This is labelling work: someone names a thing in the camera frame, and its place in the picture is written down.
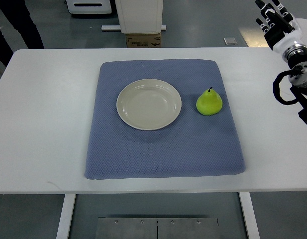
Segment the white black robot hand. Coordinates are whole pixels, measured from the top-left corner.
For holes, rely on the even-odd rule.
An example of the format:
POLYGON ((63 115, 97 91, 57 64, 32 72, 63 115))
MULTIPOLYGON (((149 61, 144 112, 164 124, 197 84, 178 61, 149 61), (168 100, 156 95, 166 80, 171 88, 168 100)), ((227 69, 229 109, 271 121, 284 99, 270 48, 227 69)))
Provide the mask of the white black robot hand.
POLYGON ((302 30, 296 18, 278 0, 265 3, 256 0, 262 19, 256 19, 271 50, 283 54, 293 47, 303 46, 302 30))

